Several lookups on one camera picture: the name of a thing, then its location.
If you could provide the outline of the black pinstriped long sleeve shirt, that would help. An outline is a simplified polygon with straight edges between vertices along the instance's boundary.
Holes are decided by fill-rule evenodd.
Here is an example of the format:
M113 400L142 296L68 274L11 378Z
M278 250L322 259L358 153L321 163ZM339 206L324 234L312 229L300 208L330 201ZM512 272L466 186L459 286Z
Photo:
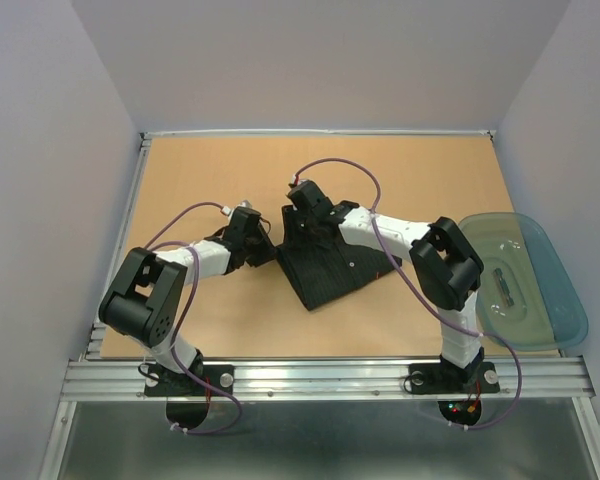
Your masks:
M300 212L290 205L281 213L284 236L276 259L306 310L316 310L394 271L383 252L308 232Z

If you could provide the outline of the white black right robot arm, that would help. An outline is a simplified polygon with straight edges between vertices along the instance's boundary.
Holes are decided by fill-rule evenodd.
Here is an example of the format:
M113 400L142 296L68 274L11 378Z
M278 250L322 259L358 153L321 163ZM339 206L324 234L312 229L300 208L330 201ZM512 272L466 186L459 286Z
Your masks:
M476 313L484 264L452 219L414 222L381 215L376 204L335 204L311 180L295 181L287 197L304 227L380 251L393 266L397 259L409 262L418 284L407 285L441 324L441 381L452 390L476 381L484 359Z

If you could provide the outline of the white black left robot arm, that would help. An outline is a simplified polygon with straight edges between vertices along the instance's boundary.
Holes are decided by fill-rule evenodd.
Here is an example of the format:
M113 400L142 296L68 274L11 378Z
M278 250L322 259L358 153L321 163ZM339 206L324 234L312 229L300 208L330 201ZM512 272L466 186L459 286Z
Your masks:
M141 344L182 394L209 385L201 352L179 333L186 316L179 306L183 290L189 286L194 295L205 278L258 267L275 256L260 212L242 204L223 214L228 224L197 242L174 242L172 250L131 249L98 307L98 319Z

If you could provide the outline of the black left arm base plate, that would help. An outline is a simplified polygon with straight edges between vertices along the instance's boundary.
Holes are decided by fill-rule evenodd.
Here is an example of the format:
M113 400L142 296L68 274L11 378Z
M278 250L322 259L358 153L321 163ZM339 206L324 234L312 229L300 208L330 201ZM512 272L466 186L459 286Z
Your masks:
M206 389L188 375L175 373L155 363L141 363L138 373L144 378L146 397L204 397ZM235 367L229 364L204 366L201 379L222 390L233 392Z

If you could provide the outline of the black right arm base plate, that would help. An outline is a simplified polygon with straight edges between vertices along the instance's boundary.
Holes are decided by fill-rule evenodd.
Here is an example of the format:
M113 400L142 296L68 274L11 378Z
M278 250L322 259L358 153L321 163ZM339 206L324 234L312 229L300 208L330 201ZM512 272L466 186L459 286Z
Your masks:
M414 363L408 366L403 389L414 395L455 395L500 392L495 366L482 362L470 373L452 364Z

